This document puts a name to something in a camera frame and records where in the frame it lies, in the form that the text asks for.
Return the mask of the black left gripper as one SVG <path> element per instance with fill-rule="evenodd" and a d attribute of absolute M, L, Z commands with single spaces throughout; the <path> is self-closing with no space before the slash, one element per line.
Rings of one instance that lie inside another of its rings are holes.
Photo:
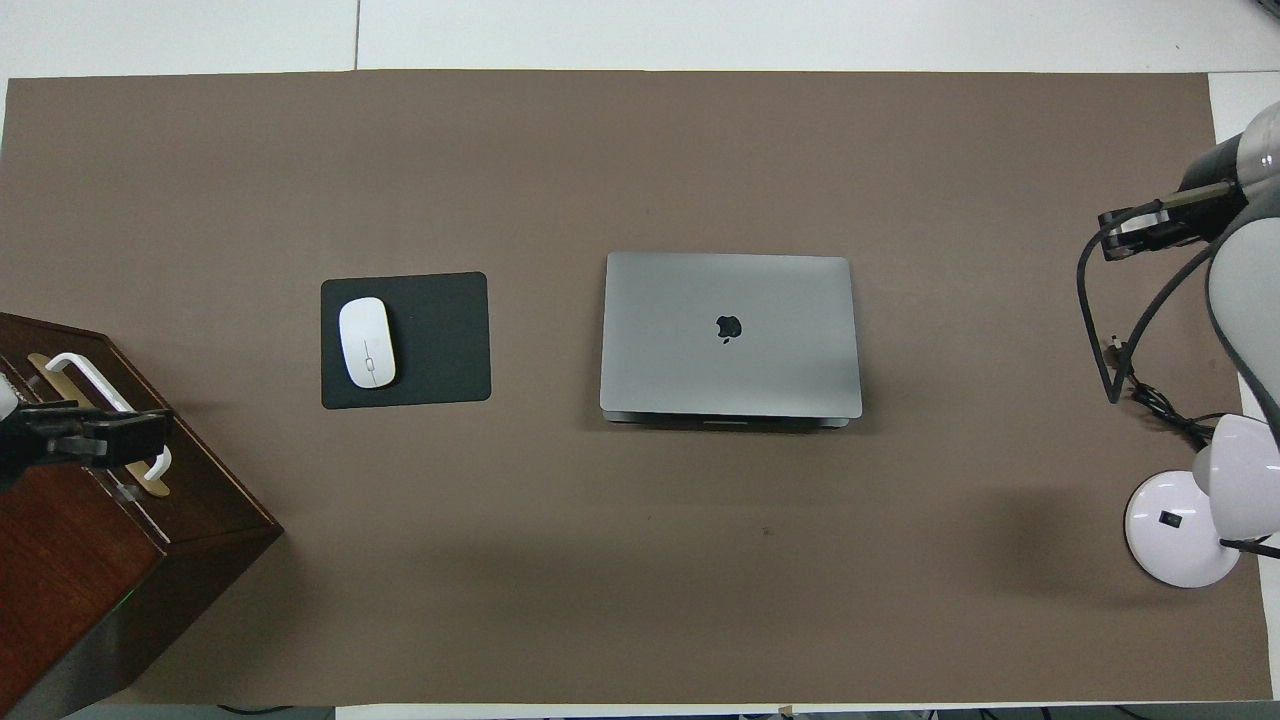
<path fill-rule="evenodd" d="M 1 489 L 13 489 L 26 471 L 36 466 L 123 468 L 132 462 L 154 462 L 165 448 L 163 437 L 97 439 L 87 425 L 106 421 L 113 427 L 170 433 L 173 420 L 170 409 L 108 413 L 76 407 L 69 401 L 18 404 L 1 420 Z"/>

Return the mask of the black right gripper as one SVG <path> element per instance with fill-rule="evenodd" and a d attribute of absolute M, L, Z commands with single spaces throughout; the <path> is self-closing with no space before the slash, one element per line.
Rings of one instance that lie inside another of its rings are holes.
<path fill-rule="evenodd" d="M 1238 176 L 1236 145 L 1217 145 L 1197 158 L 1178 190 L 1161 196 L 1157 219 L 1151 210 L 1121 208 L 1098 215 L 1103 260 L 1116 263 L 1148 250 L 1213 240 L 1245 206 Z"/>

